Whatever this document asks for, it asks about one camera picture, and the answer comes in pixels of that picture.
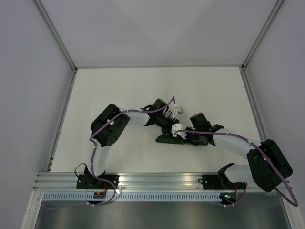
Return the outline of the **dark green cloth napkin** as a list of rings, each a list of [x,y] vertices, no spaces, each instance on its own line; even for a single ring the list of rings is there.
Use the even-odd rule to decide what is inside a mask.
[[[174,144],[174,145],[184,145],[185,140],[181,137],[173,137],[172,135],[161,134],[155,140],[157,143],[162,144]]]

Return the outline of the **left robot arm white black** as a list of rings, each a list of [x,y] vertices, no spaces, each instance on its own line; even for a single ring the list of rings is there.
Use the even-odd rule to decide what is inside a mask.
[[[171,115],[169,103],[157,99],[154,104],[147,105],[139,110],[122,109],[115,104],[108,105],[104,111],[92,122],[92,131],[89,141],[94,144],[90,165],[85,165],[83,174],[76,174],[77,189],[113,189],[117,186],[118,176],[107,175],[106,161],[110,147],[115,144],[127,126],[151,126],[161,128],[162,135],[172,136],[172,126],[179,120]]]

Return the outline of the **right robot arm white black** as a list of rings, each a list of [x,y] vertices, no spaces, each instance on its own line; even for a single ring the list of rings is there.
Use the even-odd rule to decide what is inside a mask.
[[[218,171],[217,182],[222,188],[229,188],[235,182],[255,183],[260,189],[271,192],[283,179],[293,174],[277,143],[271,139],[263,142],[238,137],[224,126],[211,125],[203,113],[190,117],[193,127],[186,128],[187,139],[197,145],[213,145],[227,149],[247,160],[247,165],[227,164]]]

